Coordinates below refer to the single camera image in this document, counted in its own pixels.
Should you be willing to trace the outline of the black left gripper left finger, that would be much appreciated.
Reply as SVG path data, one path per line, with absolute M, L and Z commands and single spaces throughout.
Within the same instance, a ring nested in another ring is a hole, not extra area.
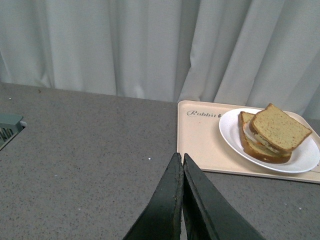
M 174 153 L 149 203 L 125 235 L 125 240 L 179 240 L 181 235 L 184 168 Z

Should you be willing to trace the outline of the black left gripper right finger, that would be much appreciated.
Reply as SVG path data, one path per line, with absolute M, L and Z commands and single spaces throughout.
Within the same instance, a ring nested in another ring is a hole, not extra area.
M 193 159 L 184 155 L 183 215 L 189 240 L 263 240 L 223 197 Z

